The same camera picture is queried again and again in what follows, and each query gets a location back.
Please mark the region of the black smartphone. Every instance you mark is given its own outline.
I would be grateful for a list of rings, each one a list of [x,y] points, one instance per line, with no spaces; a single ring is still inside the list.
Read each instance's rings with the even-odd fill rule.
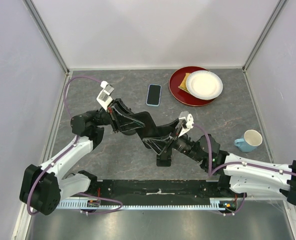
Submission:
[[[152,119],[151,115],[147,111],[135,113],[133,115],[136,119],[142,121],[145,123],[145,127],[138,128],[138,135],[143,140],[143,138],[159,138],[163,137],[160,136],[160,125],[156,126],[154,120]]]

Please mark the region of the black round-base clamp stand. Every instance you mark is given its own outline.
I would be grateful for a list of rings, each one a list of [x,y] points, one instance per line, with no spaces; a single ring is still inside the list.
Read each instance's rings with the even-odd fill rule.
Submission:
[[[135,135],[137,133],[138,133],[138,129],[132,129],[132,130],[127,130],[127,131],[122,132],[122,134],[124,134],[126,136]]]

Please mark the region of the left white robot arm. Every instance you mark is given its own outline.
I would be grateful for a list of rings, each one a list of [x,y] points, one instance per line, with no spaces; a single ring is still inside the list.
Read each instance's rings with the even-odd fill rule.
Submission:
[[[115,132],[135,134],[145,123],[127,108],[121,99],[113,100],[107,108],[87,111],[70,120],[73,140],[57,155],[43,164],[29,165],[23,174],[19,199],[26,204],[29,215],[48,215],[59,202],[71,195],[82,192],[87,197],[97,193],[96,177],[78,173],[72,179],[64,175],[82,157],[93,151],[102,141],[104,126],[112,126]]]

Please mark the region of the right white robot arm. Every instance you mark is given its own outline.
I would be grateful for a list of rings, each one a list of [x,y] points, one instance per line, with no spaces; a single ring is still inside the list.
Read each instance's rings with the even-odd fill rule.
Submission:
[[[291,164],[269,163],[244,158],[220,149],[215,139],[205,133],[197,141],[181,134],[183,126],[159,137],[145,137],[143,142],[156,154],[175,149],[200,163],[210,176],[219,175],[217,192],[260,198],[285,197],[296,206],[296,160]]]

